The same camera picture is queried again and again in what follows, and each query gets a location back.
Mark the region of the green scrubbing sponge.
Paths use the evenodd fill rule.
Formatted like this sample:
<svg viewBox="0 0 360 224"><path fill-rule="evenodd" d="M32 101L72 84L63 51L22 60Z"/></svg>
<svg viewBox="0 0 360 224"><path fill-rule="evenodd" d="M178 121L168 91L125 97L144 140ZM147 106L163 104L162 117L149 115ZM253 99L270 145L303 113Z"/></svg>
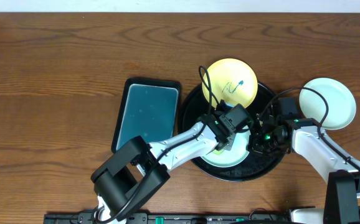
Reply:
<svg viewBox="0 0 360 224"><path fill-rule="evenodd" d="M214 149L212 151L212 153L215 155L221 155L224 151L225 151L225 149L221 149L221 150Z"/></svg>

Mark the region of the light blue plate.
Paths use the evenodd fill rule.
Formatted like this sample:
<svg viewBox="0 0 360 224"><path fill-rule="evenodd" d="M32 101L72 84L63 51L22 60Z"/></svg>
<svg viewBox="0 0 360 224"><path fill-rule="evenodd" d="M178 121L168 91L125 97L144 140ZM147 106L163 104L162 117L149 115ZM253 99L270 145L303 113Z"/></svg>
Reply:
<svg viewBox="0 0 360 224"><path fill-rule="evenodd" d="M242 133L236 133L237 135L230 151L224 151L221 155L215 155L210 152L201 158L208 164L219 168L228 168L240 164L249 154L247 146L251 134L247 126L243 130Z"/></svg>

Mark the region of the pale green plate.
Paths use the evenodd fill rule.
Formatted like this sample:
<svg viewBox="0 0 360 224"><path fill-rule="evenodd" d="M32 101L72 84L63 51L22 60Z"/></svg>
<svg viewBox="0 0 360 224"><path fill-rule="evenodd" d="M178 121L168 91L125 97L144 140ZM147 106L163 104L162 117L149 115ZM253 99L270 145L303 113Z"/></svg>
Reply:
<svg viewBox="0 0 360 224"><path fill-rule="evenodd" d="M331 78L315 78L309 81L305 88L317 91L327 101L329 111L323 122L324 129L342 129L353 121L357 109L356 101L351 91L341 82ZM326 112L321 97L309 90L300 92L299 104L306 118L321 121Z"/></svg>

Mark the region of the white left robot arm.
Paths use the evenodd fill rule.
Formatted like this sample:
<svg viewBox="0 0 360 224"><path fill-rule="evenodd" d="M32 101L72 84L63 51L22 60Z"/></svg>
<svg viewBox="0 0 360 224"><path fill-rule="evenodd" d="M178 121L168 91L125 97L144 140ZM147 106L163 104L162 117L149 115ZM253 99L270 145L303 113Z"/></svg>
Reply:
<svg viewBox="0 0 360 224"><path fill-rule="evenodd" d="M170 178L170 172L196 157L222 149L237 129L214 121L196 123L173 138L147 143L130 139L91 176L101 200L95 223L122 221L141 208Z"/></svg>

